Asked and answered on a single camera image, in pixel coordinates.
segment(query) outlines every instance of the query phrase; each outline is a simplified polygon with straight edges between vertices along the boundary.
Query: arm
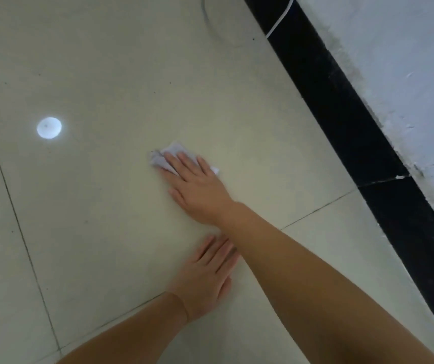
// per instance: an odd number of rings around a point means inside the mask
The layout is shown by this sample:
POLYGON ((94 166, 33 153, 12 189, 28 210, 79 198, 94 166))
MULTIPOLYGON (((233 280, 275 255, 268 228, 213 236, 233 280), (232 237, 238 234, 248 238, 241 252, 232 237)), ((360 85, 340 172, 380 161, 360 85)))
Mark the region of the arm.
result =
POLYGON ((78 347, 59 364, 151 364, 190 321, 212 311, 231 288, 239 254, 223 235, 210 235, 143 310, 78 347))
POLYGON ((434 355, 347 278, 244 204, 231 200, 208 164, 165 154, 170 194, 195 220, 234 242, 281 322, 313 364, 434 363, 434 355))

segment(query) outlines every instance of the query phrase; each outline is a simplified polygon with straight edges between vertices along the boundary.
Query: white tissue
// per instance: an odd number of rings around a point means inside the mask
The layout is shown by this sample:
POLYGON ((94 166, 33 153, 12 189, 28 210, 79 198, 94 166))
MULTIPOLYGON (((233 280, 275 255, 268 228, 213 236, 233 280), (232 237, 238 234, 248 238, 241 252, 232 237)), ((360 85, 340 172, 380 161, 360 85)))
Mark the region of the white tissue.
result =
MULTIPOLYGON (((168 162, 166 162, 165 157, 163 157, 163 155, 167 152, 171 153, 175 157, 177 156, 178 152, 184 152, 193 162, 195 162, 197 166, 199 165, 196 156, 178 142, 173 142, 168 147, 162 150, 152 151, 151 158, 150 158, 150 165, 163 167, 165 170, 168 170, 178 176, 178 173, 175 171, 175 169, 168 162)), ((210 166, 210 169, 216 175, 219 173, 219 169, 214 166, 210 166)))

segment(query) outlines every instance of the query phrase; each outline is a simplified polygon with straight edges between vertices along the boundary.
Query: white cable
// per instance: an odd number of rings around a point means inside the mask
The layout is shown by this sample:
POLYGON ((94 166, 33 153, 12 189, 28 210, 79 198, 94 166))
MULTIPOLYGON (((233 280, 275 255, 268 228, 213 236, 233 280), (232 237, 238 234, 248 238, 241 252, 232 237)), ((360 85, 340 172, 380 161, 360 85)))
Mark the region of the white cable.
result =
POLYGON ((278 21, 276 23, 274 23, 273 28, 271 28, 271 30, 266 34, 266 38, 269 38, 269 36, 271 35, 271 33, 274 32, 274 30, 279 25, 279 23, 281 23, 281 20, 284 19, 284 17, 288 13, 289 9, 291 9, 291 5, 293 5, 293 1, 294 0, 289 0, 288 6, 286 7, 286 10, 284 11, 284 13, 282 13, 282 15, 280 16, 280 18, 278 19, 278 21))

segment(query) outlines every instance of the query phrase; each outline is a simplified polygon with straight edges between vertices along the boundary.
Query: forearm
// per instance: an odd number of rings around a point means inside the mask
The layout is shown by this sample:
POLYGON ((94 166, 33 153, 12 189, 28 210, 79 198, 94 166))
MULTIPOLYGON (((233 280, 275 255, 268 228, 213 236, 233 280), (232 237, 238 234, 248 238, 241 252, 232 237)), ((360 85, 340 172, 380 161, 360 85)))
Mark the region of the forearm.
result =
POLYGON ((398 351, 402 359, 434 362, 434 355, 367 294, 245 205, 236 203, 217 226, 233 240, 313 363, 385 362, 398 351))
POLYGON ((164 293, 140 312, 72 351, 59 364, 151 364, 185 326, 182 302, 164 293))

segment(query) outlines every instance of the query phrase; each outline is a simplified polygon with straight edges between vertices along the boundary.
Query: hand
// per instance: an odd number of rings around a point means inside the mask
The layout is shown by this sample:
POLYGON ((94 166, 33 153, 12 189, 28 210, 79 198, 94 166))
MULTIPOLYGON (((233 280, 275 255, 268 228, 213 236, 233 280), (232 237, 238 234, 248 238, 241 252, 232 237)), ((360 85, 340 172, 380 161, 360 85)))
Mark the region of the hand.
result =
POLYGON ((191 322, 212 311, 231 289, 229 277, 240 254, 225 236, 210 235, 185 262, 166 291, 183 303, 191 322))
POLYGON ((229 193, 202 157, 197 157, 199 164, 196 165, 186 154, 179 152, 177 155, 175 158, 165 153, 165 159, 180 177, 160 168, 163 177, 173 187, 168 192, 194 220, 215 225, 233 203, 229 193))

